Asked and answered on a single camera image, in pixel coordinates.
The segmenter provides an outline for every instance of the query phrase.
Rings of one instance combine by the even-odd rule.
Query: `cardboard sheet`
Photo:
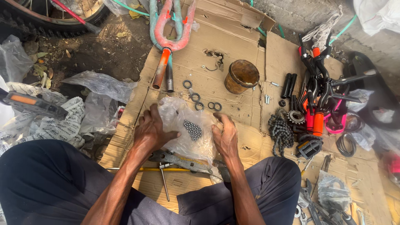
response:
[[[182,7],[183,12],[189,3],[190,0],[185,1]],[[259,22],[264,19],[264,25],[271,28],[274,21],[254,8],[236,0],[198,0],[196,5],[195,20],[200,24],[200,29],[198,32],[192,32],[190,41],[184,49],[174,52],[175,92],[168,95],[181,97],[193,106],[188,90],[182,86],[184,80],[190,80],[193,83],[193,90],[200,94],[201,102],[205,106],[208,102],[221,103],[222,113],[230,115],[236,122],[239,135],[238,151],[246,169],[260,160],[272,156],[273,141],[266,135],[268,128],[265,123],[277,108],[281,87],[273,86],[270,82],[283,84],[284,76],[290,72],[299,75],[297,81],[299,83],[305,68],[298,57],[298,47],[273,33],[268,33],[266,49],[258,46],[259,33],[246,27],[259,26]],[[210,71],[215,69],[215,63],[221,55],[223,55],[224,70]],[[126,105],[117,126],[117,133],[111,139],[100,161],[100,165],[103,167],[119,167],[121,165],[132,145],[132,132],[137,119],[152,103],[167,96],[165,82],[160,90],[151,87],[160,56],[158,49],[153,47],[141,71],[138,87],[134,90],[135,98]],[[260,85],[255,90],[250,89],[239,95],[231,94],[224,86],[228,67],[237,59],[250,61],[260,72]],[[341,74],[341,63],[336,60],[326,60],[326,67],[331,77],[337,78]],[[270,105],[263,103],[266,93],[271,96]],[[369,213],[373,224],[388,224],[386,222],[390,219],[390,215],[388,216],[382,184],[379,179],[376,179],[379,176],[375,171],[377,165],[375,155],[359,149],[355,157],[348,161],[335,148],[336,136],[324,138],[323,151],[311,163],[304,175],[304,180],[309,178],[314,185],[325,155],[331,154],[332,162],[329,173],[340,177],[348,186],[358,179],[365,180],[365,183],[360,182],[360,185],[365,184],[365,187],[351,186],[352,197],[357,204],[367,210],[370,209]],[[298,162],[297,158],[291,155],[291,152],[295,154],[295,147],[286,149],[285,152],[288,158]],[[301,160],[302,162],[298,165],[300,169],[303,169],[306,161]],[[155,167],[156,165],[153,162],[146,162],[144,166]],[[366,178],[368,173],[372,174],[370,180]],[[158,172],[138,173],[133,187],[178,213],[177,195],[211,185],[207,174],[170,172],[165,173],[165,178],[170,202],[166,200],[161,174]],[[314,194],[313,199],[317,201],[317,198],[318,195]],[[294,224],[300,224],[299,220],[294,219]]]

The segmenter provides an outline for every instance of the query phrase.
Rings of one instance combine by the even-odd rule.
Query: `tire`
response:
[[[85,21],[99,26],[104,22],[109,12],[108,8],[103,4],[97,12],[85,19]],[[45,21],[17,8],[6,0],[0,0],[0,22],[26,33],[45,37],[72,38],[89,32],[78,21],[70,22],[68,25]]]

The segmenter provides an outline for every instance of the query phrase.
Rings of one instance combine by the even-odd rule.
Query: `dark blue trousers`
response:
[[[266,224],[291,225],[301,183],[296,163],[269,157],[245,174]],[[113,177],[66,142],[28,141],[0,157],[0,203],[8,225],[80,224]],[[179,214],[132,188],[121,224],[235,224],[230,183],[177,198]]]

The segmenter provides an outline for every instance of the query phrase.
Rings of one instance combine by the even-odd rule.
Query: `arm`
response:
[[[238,130],[227,115],[216,112],[214,116],[224,125],[222,134],[215,125],[212,126],[212,133],[215,146],[229,170],[237,224],[265,225],[239,158]]]
[[[119,224],[126,199],[141,165],[152,152],[180,136],[180,133],[175,131],[162,131],[162,120],[156,104],[151,105],[150,111],[146,110],[143,114],[144,116],[139,118],[139,126],[135,128],[133,147],[81,224]]]

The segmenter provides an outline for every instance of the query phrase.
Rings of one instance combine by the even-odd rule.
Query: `person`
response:
[[[162,130],[153,104],[139,118],[133,147],[115,175],[63,141],[28,141],[6,151],[0,204],[7,224],[292,224],[301,183],[297,164],[269,157],[244,170],[234,122],[214,116],[223,124],[222,132],[213,125],[212,133],[231,183],[178,195],[179,214],[132,188],[150,154],[180,136]]]

